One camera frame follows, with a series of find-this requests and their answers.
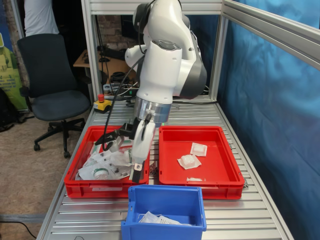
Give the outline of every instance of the carpet floor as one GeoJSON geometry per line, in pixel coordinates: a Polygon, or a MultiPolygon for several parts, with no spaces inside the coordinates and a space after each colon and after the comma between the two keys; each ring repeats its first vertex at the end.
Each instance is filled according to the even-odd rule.
{"type": "MultiPolygon", "coordinates": [[[[77,118],[87,120],[90,111],[77,118]]],[[[0,216],[45,214],[63,177],[69,158],[64,158],[63,134],[57,133],[39,143],[34,140],[48,129],[48,122],[36,118],[15,124],[0,133],[0,216]]],[[[72,155],[81,132],[69,131],[68,151],[72,155]]],[[[34,235],[41,224],[28,223],[34,235]]],[[[0,223],[1,240],[33,239],[21,224],[0,223]]]]}

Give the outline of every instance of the desk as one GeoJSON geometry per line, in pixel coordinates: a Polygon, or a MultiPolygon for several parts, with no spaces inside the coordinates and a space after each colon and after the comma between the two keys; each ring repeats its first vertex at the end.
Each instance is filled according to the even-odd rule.
{"type": "MultiPolygon", "coordinates": [[[[87,56],[88,56],[88,50],[84,50],[81,53],[81,55],[78,57],[78,59],[74,62],[73,66],[75,68],[84,68],[85,75],[87,77],[91,78],[90,64],[85,63],[85,59],[88,58],[87,56]]],[[[98,58],[100,58],[100,51],[97,51],[97,56],[98,56],[98,58]]],[[[127,65],[126,61],[112,58],[112,57],[107,57],[107,58],[110,59],[110,61],[107,62],[110,77],[115,72],[124,72],[125,73],[125,72],[129,71],[130,67],[127,65]]],[[[99,64],[100,71],[102,71],[102,69],[103,69],[103,72],[106,75],[108,75],[106,64],[104,62],[98,62],[98,64],[99,64]]],[[[131,71],[128,77],[130,79],[134,79],[136,77],[136,72],[131,71]]],[[[93,103],[94,102],[94,91],[92,88],[92,83],[88,84],[88,90],[89,90],[90,102],[93,103]]]]}
{"type": "MultiPolygon", "coordinates": [[[[85,59],[86,59],[85,54],[88,55],[88,50],[84,50],[81,53],[81,55],[78,57],[78,59],[75,61],[75,63],[73,64],[73,66],[75,68],[86,68],[86,69],[90,68],[90,64],[85,63],[85,59]]],[[[97,51],[97,55],[98,55],[98,58],[100,58],[100,51],[97,51]]],[[[129,71],[130,67],[126,64],[126,62],[124,60],[119,60],[119,59],[112,58],[112,57],[107,57],[107,58],[110,59],[110,61],[107,62],[110,77],[115,72],[124,72],[125,73],[125,72],[129,71]]],[[[99,62],[98,64],[99,64],[100,71],[102,71],[102,62],[99,62]]],[[[105,74],[108,74],[105,64],[103,65],[103,72],[105,74]]],[[[136,77],[136,72],[132,71],[129,74],[129,78],[132,79],[135,77],[136,77]]]]}

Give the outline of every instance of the bag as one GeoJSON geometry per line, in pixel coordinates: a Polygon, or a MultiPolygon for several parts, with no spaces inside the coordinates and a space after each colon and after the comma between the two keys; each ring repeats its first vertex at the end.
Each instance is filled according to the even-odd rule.
{"type": "Polygon", "coordinates": [[[21,114],[9,100],[5,91],[0,88],[0,133],[12,128],[14,126],[12,123],[22,124],[26,121],[26,119],[34,118],[33,116],[25,117],[22,121],[20,121],[20,117],[21,114]]]}

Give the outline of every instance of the white shirt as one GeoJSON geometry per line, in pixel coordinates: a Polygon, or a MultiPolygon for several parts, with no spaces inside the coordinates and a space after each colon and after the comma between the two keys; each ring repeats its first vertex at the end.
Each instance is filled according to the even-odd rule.
{"type": "Polygon", "coordinates": [[[25,35],[58,34],[52,0],[24,0],[25,35]]]}

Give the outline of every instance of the black office chair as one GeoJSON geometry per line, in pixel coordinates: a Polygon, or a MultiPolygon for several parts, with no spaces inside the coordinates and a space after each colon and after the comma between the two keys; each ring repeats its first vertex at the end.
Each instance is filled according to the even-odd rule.
{"type": "Polygon", "coordinates": [[[63,132],[64,157],[67,150],[68,131],[83,130],[85,119],[66,122],[84,113],[89,100],[77,91],[66,52],[64,38],[58,34],[37,34],[20,39],[18,47],[29,75],[30,87],[20,88],[28,108],[37,119],[49,122],[48,132],[34,141],[34,150],[39,151],[39,142],[59,132],[63,132]]]}

